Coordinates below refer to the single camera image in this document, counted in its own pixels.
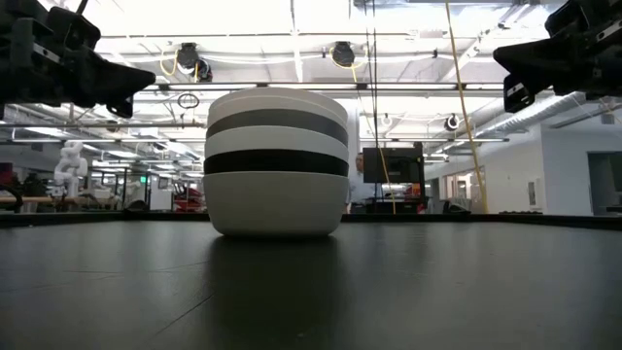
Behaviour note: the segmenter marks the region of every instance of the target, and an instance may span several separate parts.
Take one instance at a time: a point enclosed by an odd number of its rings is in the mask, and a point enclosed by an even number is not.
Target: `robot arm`
[[[622,95],[622,1],[569,0],[545,27],[550,39],[494,53],[510,72],[503,82],[507,112],[531,105],[551,86],[558,95]]]
[[[132,117],[134,93],[153,84],[156,75],[95,53],[101,33],[80,15],[85,5],[83,0],[75,14],[58,7],[48,12],[37,0],[0,0],[0,107],[105,104],[119,117]]]

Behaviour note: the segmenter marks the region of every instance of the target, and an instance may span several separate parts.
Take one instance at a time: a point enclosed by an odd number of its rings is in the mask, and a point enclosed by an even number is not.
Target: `bowl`
[[[210,106],[205,200],[225,235],[327,235],[348,191],[347,112],[330,98],[277,87]]]

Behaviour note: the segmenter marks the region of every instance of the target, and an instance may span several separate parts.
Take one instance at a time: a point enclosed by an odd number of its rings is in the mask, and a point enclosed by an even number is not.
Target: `computer screen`
[[[423,151],[419,148],[382,149],[389,181],[377,148],[363,149],[363,181],[368,184],[424,182]]]
[[[168,180],[170,180],[170,179],[160,177],[160,178],[159,178],[159,180],[157,181],[157,187],[158,187],[160,190],[165,190],[165,189],[167,189],[167,188],[168,188]]]

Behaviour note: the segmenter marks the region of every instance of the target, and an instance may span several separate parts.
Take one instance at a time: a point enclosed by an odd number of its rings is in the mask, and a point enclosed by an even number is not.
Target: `white wall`
[[[539,125],[528,133],[510,135],[509,143],[484,144],[478,149],[478,156],[480,166],[485,167],[490,214],[533,210],[527,184],[536,178],[545,180]],[[475,168],[472,157],[450,157],[449,160],[449,163],[427,166],[426,179]],[[542,210],[546,211],[546,200],[542,201]]]
[[[10,162],[13,168],[53,171],[60,159],[60,146],[44,144],[43,152],[32,151],[30,145],[0,146],[0,162]]]
[[[588,152],[622,151],[622,131],[542,129],[547,214],[591,216]]]
[[[359,103],[355,99],[338,99],[343,108],[348,112],[348,152],[349,152],[349,173],[357,171],[357,154],[361,151],[359,141]]]

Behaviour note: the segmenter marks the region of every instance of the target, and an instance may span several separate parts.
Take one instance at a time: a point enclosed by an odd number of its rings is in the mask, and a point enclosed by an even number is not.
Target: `cable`
[[[361,108],[363,108],[363,113],[365,113],[364,106],[363,106],[363,98],[361,97],[361,93],[358,90],[357,90],[357,93],[359,94],[359,101],[361,102],[361,106],[362,106]],[[374,134],[373,128],[371,127],[371,123],[369,122],[369,119],[367,118],[367,116],[365,116],[364,118],[365,118],[365,121],[367,122],[367,127],[369,127],[369,131],[371,131],[371,133],[373,134],[374,138],[377,140],[378,137],[376,137],[376,135]],[[395,214],[397,214],[397,210],[396,210],[396,197],[394,196],[393,189],[391,188],[391,182],[389,181],[389,172],[387,171],[387,164],[385,162],[385,156],[384,156],[381,148],[378,148],[378,152],[380,153],[380,158],[382,159],[382,169],[384,170],[385,179],[387,179],[387,184],[389,185],[389,193],[391,194],[391,201],[393,202],[393,215],[395,215]]]
[[[173,62],[173,71],[172,72],[168,72],[165,68],[164,68],[164,51],[161,52],[161,56],[160,56],[160,60],[159,60],[159,68],[162,70],[162,73],[164,73],[167,76],[172,76],[173,74],[175,74],[175,72],[177,71],[177,54],[179,53],[179,50],[175,51],[175,62]]]
[[[456,66],[456,79],[458,80],[458,92],[460,93],[460,103],[463,109],[463,116],[465,117],[466,133],[468,134],[468,142],[470,149],[473,152],[473,162],[475,163],[475,174],[477,175],[477,184],[482,192],[482,204],[484,206],[484,214],[488,214],[488,196],[486,194],[486,188],[482,181],[482,174],[479,170],[479,160],[477,159],[477,147],[473,142],[473,134],[470,130],[470,123],[468,121],[467,107],[465,105],[465,92],[463,90],[463,83],[460,78],[460,66],[458,64],[458,52],[456,50],[456,38],[454,37],[454,29],[451,25],[451,12],[449,11],[449,0],[445,0],[445,11],[447,12],[447,24],[449,24],[449,35],[451,37],[451,49],[454,55],[454,65]]]
[[[372,6],[373,6],[373,16],[375,18],[376,15],[376,11],[375,11],[375,0],[372,1]],[[365,16],[367,16],[367,5],[366,5],[366,1],[363,1],[363,7],[364,7],[364,13]],[[385,180],[387,181],[387,184],[389,185],[389,193],[391,194],[391,200],[392,200],[392,204],[393,204],[393,215],[395,215],[397,213],[397,209],[396,209],[396,198],[395,195],[393,193],[393,189],[391,187],[391,181],[389,181],[389,172],[387,171],[387,163],[385,161],[385,156],[382,152],[382,149],[380,148],[380,144],[378,142],[378,82],[377,79],[375,80],[375,88],[374,88],[374,77],[372,76],[371,73],[371,46],[369,44],[369,30],[367,29],[367,27],[365,26],[365,39],[366,39],[366,56],[367,56],[367,62],[368,62],[368,67],[369,67],[369,83],[371,84],[371,102],[372,102],[372,108],[373,108],[373,118],[374,118],[374,123],[375,123],[375,132],[373,131],[373,128],[371,127],[371,124],[369,122],[369,119],[367,118],[367,116],[365,115],[365,121],[367,122],[367,126],[369,127],[369,130],[372,132],[373,134],[373,138],[375,139],[375,143],[376,143],[376,149],[378,150],[378,153],[380,154],[380,160],[382,162],[382,169],[384,170],[385,173]],[[378,77],[378,60],[377,60],[377,50],[376,50],[376,42],[374,39],[374,66],[375,66],[375,75],[376,78]],[[355,74],[354,68],[352,69],[352,74],[355,80],[355,83],[357,82],[357,76]],[[361,104],[363,105],[363,99],[361,98],[361,93],[357,90],[357,94],[359,95],[359,100],[361,101]],[[375,212],[378,212],[378,202],[376,200],[376,198],[378,197],[378,183],[376,182],[376,184],[374,185],[374,206],[375,206]]]

